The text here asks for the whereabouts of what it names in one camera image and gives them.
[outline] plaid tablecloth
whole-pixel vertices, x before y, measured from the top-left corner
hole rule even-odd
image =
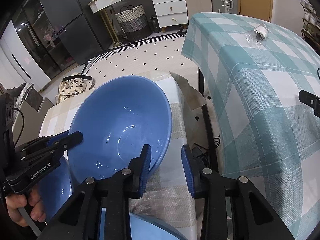
[[[179,230],[188,240],[196,240],[195,202],[188,192],[181,162],[181,147],[187,144],[192,133],[194,119],[184,94],[168,72],[145,72],[139,74],[153,80],[166,94],[172,111],[172,135],[168,150],[159,168],[148,179],[146,192],[140,200],[130,200],[130,211],[159,218]],[[95,87],[105,79],[96,79]],[[56,135],[69,130],[76,111],[93,92],[89,90],[49,109],[40,136]]]
[[[298,93],[320,95],[320,57],[297,34],[268,22],[260,49],[244,33],[261,20],[195,14],[182,55],[209,86],[223,144],[224,176],[244,175],[296,239],[320,220],[320,119]]]

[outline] patterned bag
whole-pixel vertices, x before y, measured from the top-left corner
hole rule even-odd
[[[58,87],[59,94],[56,95],[56,103],[67,100],[70,97],[79,95],[90,90],[95,82],[90,76],[83,76],[80,73],[74,72],[71,76],[62,79]]]

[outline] blue bowl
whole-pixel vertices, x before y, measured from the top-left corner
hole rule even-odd
[[[60,166],[38,182],[39,193],[49,221],[72,194],[67,160],[62,156]]]
[[[169,101],[153,81],[140,76],[113,79],[82,103],[69,133],[80,131],[83,141],[68,150],[72,176],[104,179],[126,168],[151,146],[152,174],[167,151],[172,130]]]
[[[49,173],[38,183],[45,213],[47,214],[47,222],[51,220],[72,194],[67,161],[62,157],[60,162],[61,165],[57,169]],[[99,239],[103,240],[105,209],[102,209],[101,213],[100,228],[102,230],[100,230]],[[132,240],[186,240],[174,227],[149,216],[130,213],[130,228]]]

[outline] screw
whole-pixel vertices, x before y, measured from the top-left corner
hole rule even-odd
[[[204,168],[204,169],[202,170],[202,172],[203,172],[204,174],[211,174],[212,170],[209,169],[209,168]]]
[[[85,179],[86,184],[92,184],[94,182],[94,178],[93,177],[88,177]]]
[[[121,171],[121,173],[122,173],[123,175],[128,175],[128,174],[131,173],[131,170],[130,170],[129,168],[125,168],[125,169],[123,169],[123,170]]]
[[[239,178],[239,181],[242,182],[242,183],[247,183],[247,182],[248,182],[248,178],[245,177],[245,176],[241,176],[241,177]]]

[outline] human hand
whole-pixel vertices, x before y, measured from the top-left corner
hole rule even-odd
[[[11,194],[5,197],[8,207],[8,213],[13,222],[22,227],[27,227],[28,224],[21,216],[17,208],[25,207],[27,205],[27,199],[25,195]],[[38,187],[34,186],[29,194],[28,203],[33,207],[30,217],[34,221],[44,222],[46,214],[44,213],[44,206],[41,200],[41,196],[38,191]]]

